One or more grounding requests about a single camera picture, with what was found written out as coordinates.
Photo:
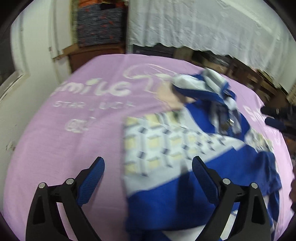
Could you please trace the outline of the dark wooden chair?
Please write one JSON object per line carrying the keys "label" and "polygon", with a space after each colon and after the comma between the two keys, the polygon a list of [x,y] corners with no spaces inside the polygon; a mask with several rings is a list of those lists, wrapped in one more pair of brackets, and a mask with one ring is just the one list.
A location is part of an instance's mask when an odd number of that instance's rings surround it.
{"label": "dark wooden chair", "polygon": [[252,69],[236,58],[232,58],[225,75],[254,92],[262,91],[267,94],[276,95],[277,88],[259,70]]}

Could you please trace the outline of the blue red white zip jacket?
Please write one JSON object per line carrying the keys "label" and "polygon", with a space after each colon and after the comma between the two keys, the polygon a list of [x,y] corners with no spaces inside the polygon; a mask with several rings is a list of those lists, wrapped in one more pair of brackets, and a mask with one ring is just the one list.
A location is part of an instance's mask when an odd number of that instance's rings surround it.
{"label": "blue red white zip jacket", "polygon": [[[199,156],[222,179],[259,186],[273,240],[281,181],[271,145],[250,127],[228,81],[214,70],[176,75],[172,85],[194,102],[179,111],[125,122],[123,180],[130,239],[196,240],[215,209],[192,170],[192,160]],[[220,240],[227,240],[238,206],[234,204]]]}

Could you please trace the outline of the brown wooden cabinet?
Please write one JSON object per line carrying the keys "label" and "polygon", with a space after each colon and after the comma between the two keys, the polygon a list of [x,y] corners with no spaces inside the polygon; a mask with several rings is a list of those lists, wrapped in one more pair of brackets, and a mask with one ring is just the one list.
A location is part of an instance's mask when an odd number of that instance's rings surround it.
{"label": "brown wooden cabinet", "polygon": [[71,72],[75,72],[85,63],[100,55],[125,54],[125,43],[112,43],[79,47],[77,44],[63,50],[68,56]]}

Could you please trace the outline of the white boards against wall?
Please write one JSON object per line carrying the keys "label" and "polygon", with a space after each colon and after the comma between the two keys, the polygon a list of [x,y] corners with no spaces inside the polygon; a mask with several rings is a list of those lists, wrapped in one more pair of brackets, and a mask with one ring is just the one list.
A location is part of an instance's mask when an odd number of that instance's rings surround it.
{"label": "white boards against wall", "polygon": [[73,6],[71,0],[50,1],[49,52],[55,62],[78,48],[73,33]]}

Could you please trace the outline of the pink printed bed sheet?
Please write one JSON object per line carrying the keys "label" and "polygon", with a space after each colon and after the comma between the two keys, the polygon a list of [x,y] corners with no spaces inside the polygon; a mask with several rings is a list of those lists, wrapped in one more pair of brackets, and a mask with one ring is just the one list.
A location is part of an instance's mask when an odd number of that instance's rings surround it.
{"label": "pink printed bed sheet", "polygon": [[[147,114],[179,111],[194,99],[175,91],[176,75],[199,75],[204,69],[181,60],[144,55],[103,55],[90,60],[57,87],[33,117],[12,157],[4,189],[4,219],[19,240],[26,227],[38,185],[76,178],[97,157],[103,176],[82,210],[100,240],[131,240],[126,230],[125,122]],[[279,216],[273,240],[288,227],[292,164],[282,134],[264,123],[262,101],[249,88],[221,75],[236,96],[240,113],[273,149],[281,181]],[[78,240],[58,203],[69,240]]]}

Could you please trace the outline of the white lace curtain cloth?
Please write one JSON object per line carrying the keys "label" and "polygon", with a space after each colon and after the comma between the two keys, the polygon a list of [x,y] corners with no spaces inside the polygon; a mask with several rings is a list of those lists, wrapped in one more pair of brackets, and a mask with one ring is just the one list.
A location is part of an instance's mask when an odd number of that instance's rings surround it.
{"label": "white lace curtain cloth", "polygon": [[229,55],[277,79],[292,38],[264,1],[129,1],[128,42]]}

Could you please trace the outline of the stack of patterned boxes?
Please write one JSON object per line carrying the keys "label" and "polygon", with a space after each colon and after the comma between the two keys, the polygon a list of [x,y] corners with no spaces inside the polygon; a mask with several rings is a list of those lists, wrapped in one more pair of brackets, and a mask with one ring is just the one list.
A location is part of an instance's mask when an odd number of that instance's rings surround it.
{"label": "stack of patterned boxes", "polygon": [[78,1],[74,30],[81,47],[122,42],[124,1]]}

